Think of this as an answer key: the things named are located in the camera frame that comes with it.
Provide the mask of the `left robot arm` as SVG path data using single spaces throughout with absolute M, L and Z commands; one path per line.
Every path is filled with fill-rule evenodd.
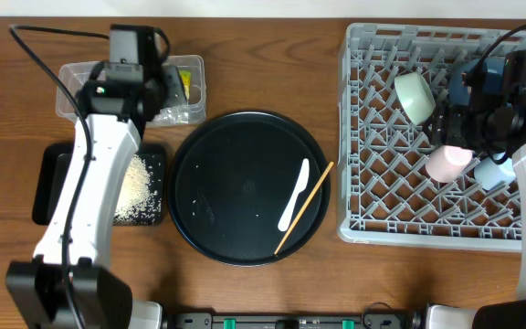
M 121 186 L 147 122 L 169 101 L 165 65 L 101 62 L 74 96 L 78 121 L 52 219 L 30 262 L 13 261 L 5 285 L 30 328 L 161 328 L 163 307 L 136 301 L 109 270 Z

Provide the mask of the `yellow snack wrapper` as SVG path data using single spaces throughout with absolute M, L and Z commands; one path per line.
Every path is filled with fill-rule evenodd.
M 184 86 L 184 95 L 187 101 L 190 101 L 190 89 L 192 86 L 192 72 L 186 69 L 179 70 L 179 76 Z

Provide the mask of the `pink cup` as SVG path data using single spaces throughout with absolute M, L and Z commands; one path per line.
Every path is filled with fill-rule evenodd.
M 471 150 L 443 145 L 429 155 L 426 172 L 439 183 L 450 183 L 459 177 L 472 158 Z

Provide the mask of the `light blue cup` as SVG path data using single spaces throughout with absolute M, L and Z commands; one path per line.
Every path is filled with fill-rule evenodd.
M 474 168 L 473 175 L 474 179 L 486 191 L 490 191 L 501 184 L 508 185 L 516 178 L 510 158 L 507 158 L 502 164 L 495 164 L 487 157 Z

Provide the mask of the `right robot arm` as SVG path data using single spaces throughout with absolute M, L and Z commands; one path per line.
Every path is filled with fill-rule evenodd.
M 512 161 L 521 199 L 522 249 L 517 299 L 479 308 L 475 328 L 526 328 L 526 50 L 509 53 L 500 89 L 490 92 L 489 76 L 481 62 L 466 72 L 470 87 L 468 105 L 441 105 L 426 120 L 424 131 L 433 144 L 451 145 L 485 153 L 502 154 Z

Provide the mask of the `mint green bowl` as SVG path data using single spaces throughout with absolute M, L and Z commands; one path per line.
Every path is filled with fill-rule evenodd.
M 433 113 L 436 102 L 425 78 L 417 72 L 396 76 L 394 89 L 409 121 L 425 122 Z

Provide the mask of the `blue plate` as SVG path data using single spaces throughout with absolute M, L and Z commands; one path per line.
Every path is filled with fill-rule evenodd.
M 470 72 L 478 62 L 477 59 L 472 59 L 453 71 L 448 84 L 450 104 L 469 105 L 471 91 L 468 86 L 463 84 L 462 74 Z M 487 58 L 485 60 L 482 68 L 482 71 L 486 74 L 483 84 L 484 93 L 500 95 L 504 64 L 504 58 Z

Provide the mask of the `wooden chopstick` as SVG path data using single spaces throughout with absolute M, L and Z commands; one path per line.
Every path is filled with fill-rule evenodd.
M 278 255 L 278 253 L 280 252 L 281 248 L 283 247 L 283 245 L 285 244 L 285 242 L 287 241 L 287 239 L 289 238 L 291 232 L 293 231 L 293 229 L 297 226 L 297 224 L 299 223 L 300 221 L 300 218 L 301 216 L 305 213 L 309 203 L 311 202 L 311 200 L 315 197 L 315 195 L 317 194 L 318 190 L 320 189 L 320 187 L 322 186 L 325 178 L 328 176 L 329 172 L 331 171 L 332 167 L 334 165 L 334 162 L 329 162 L 329 164 L 327 165 L 326 169 L 324 170 L 324 172 L 322 173 L 321 177 L 319 178 L 316 186 L 312 189 L 310 195 L 308 196 L 308 198 L 306 199 L 306 201 L 304 202 L 304 204 L 302 205 L 302 207 L 300 208 L 300 211 L 299 213 L 297 214 L 297 216 L 293 219 L 293 221 L 291 222 L 287 232 L 285 233 L 284 237 L 282 238 L 281 242 L 278 244 L 277 248 L 275 249 L 275 252 L 274 252 L 274 256 Z

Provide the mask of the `white rice pile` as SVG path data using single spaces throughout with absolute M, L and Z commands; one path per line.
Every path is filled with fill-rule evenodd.
M 162 217 L 163 165 L 158 154 L 136 154 L 122 182 L 113 224 L 150 226 Z

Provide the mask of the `silver foil wrapper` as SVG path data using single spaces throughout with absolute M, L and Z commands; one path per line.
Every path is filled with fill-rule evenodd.
M 152 124 L 156 126 L 171 126 L 187 123 L 189 123 L 187 104 L 163 108 L 152 120 Z

